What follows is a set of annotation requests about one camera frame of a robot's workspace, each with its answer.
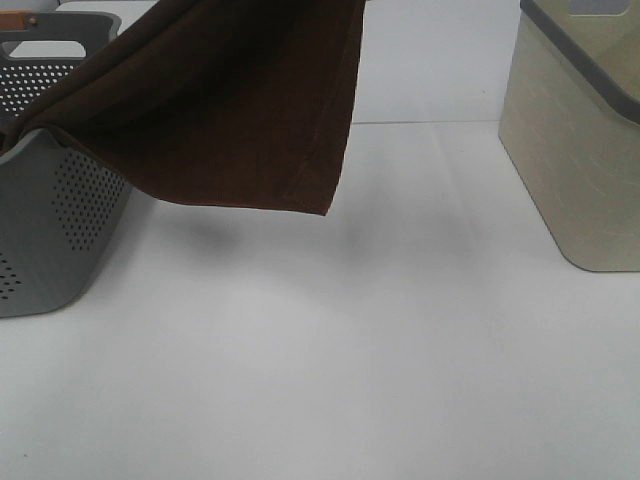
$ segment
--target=brown cloth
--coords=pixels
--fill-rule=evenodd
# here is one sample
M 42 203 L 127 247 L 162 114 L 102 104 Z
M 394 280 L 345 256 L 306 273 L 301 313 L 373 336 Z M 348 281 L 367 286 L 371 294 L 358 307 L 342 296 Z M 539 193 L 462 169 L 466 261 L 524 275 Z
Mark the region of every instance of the brown cloth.
M 326 214 L 365 0 L 160 0 L 9 125 L 45 127 L 154 197 Z

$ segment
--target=white table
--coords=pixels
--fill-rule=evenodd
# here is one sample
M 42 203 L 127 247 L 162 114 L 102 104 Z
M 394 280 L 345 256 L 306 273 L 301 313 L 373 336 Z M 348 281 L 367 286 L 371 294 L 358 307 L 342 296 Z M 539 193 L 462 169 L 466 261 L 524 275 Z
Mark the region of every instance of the white table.
M 134 194 L 82 299 L 0 322 L 0 478 L 636 478 L 640 275 L 570 266 L 491 115 L 443 118 L 354 126 L 326 219 Z

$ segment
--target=brown towel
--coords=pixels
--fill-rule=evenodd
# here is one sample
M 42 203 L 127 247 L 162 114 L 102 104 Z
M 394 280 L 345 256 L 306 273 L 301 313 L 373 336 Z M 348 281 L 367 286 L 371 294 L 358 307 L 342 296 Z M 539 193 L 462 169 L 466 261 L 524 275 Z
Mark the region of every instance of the brown towel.
M 46 127 L 160 199 L 325 214 L 351 123 L 365 0 L 160 0 L 46 91 Z

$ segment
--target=perforated basket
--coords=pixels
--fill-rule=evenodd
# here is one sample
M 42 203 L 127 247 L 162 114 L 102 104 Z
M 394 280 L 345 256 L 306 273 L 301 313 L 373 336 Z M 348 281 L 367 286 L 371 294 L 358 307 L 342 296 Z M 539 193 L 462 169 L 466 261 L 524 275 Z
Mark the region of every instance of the perforated basket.
M 95 13 L 29 13 L 0 42 L 73 40 L 90 56 L 115 37 L 119 19 Z M 83 59 L 0 53 L 0 122 L 19 115 Z M 46 130 L 0 157 L 0 317 L 43 313 L 87 285 L 127 201 L 116 173 Z

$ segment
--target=gray laundry basket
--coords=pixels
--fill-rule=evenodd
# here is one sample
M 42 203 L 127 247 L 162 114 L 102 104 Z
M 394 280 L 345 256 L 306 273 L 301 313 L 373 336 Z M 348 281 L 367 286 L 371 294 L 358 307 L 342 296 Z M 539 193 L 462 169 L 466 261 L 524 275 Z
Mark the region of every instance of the gray laundry basket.
M 72 40 L 87 57 L 120 25 L 102 13 L 17 15 L 17 26 L 0 31 L 0 42 Z M 0 53 L 0 124 L 83 60 Z M 30 132 L 0 157 L 0 318 L 55 310 L 82 293 L 129 191 L 116 173 L 60 145 L 47 130 Z

